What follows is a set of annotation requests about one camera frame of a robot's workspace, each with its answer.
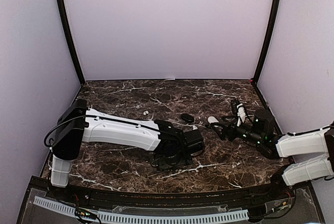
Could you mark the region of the white oval charging case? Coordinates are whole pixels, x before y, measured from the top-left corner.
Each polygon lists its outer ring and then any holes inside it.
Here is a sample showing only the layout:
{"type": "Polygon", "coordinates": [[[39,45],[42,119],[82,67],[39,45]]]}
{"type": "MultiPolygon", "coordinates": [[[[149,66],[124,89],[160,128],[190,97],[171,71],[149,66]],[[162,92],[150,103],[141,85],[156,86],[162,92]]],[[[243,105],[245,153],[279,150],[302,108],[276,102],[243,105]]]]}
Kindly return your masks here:
{"type": "Polygon", "coordinates": [[[208,117],[207,121],[208,121],[209,124],[219,123],[219,121],[214,116],[208,117]]]}

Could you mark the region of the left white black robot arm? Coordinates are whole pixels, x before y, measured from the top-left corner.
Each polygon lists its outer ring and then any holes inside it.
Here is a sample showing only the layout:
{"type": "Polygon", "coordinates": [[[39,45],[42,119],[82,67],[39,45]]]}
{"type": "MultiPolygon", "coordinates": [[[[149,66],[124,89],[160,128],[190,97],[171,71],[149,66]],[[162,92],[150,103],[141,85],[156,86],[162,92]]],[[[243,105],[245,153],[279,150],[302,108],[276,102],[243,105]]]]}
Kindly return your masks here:
{"type": "Polygon", "coordinates": [[[140,148],[153,153],[151,166],[158,171],[177,170],[193,163],[205,149],[201,132],[188,132],[163,120],[132,120],[108,115],[78,99],[58,119],[44,138],[53,154],[50,179],[53,192],[69,201],[74,190],[68,185],[72,162],[83,142],[109,143],[140,148]]]}

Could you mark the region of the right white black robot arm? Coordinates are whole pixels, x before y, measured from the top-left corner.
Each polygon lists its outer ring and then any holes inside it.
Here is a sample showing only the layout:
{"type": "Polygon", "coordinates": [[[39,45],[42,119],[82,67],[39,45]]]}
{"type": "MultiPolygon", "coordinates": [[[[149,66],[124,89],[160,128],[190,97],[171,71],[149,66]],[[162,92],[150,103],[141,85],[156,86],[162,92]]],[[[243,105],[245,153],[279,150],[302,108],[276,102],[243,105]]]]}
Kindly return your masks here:
{"type": "Polygon", "coordinates": [[[265,109],[255,111],[251,124],[246,123],[245,111],[230,118],[230,122],[219,122],[213,116],[208,117],[208,124],[221,140],[233,141],[240,138],[255,147],[262,156],[272,160],[319,154],[283,169],[279,174],[282,180],[275,180],[266,189],[266,195],[271,200],[279,199],[286,192],[287,186],[319,178],[333,179],[333,124],[301,133],[277,135],[273,132],[275,118],[265,109]]]}

